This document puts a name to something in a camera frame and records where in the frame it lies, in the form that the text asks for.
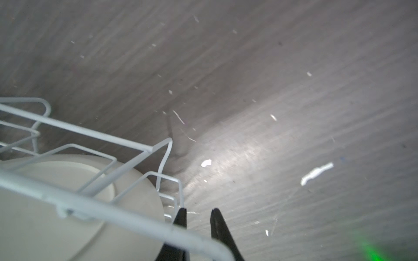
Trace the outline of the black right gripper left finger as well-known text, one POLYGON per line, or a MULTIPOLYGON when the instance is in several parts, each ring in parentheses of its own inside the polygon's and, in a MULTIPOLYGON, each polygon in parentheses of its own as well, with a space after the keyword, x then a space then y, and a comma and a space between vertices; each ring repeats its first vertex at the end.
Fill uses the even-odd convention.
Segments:
POLYGON ((185 249, 185 239, 182 236, 187 228, 187 210, 180 208, 173 222, 174 232, 170 234, 170 239, 166 241, 156 261, 189 261, 189 252, 185 249))

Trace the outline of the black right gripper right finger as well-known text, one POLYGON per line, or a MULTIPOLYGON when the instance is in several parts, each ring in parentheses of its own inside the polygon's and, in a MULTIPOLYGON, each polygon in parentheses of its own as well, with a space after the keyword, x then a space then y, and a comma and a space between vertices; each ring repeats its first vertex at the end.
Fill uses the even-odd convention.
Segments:
POLYGON ((210 224, 211 237, 225 244, 233 253, 236 261, 244 261, 244 258, 242 257, 237 245, 235 244, 234 238, 228 229, 223 215, 218 208, 214 208, 211 211, 210 224))

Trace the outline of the plain white plate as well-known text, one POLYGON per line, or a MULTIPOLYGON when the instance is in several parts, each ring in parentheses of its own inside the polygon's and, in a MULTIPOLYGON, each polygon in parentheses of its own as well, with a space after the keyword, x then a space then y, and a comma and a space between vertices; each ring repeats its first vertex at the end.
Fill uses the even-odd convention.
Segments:
MULTIPOLYGON (((16 174, 77 190, 99 171, 120 166, 86 155, 53 155, 16 170, 16 174)), ((164 221, 161 199, 143 175, 132 169, 97 195, 116 206, 164 221)), ((1 189, 1 260, 3 261, 153 261, 163 244, 101 220, 65 219, 52 204, 1 189)))

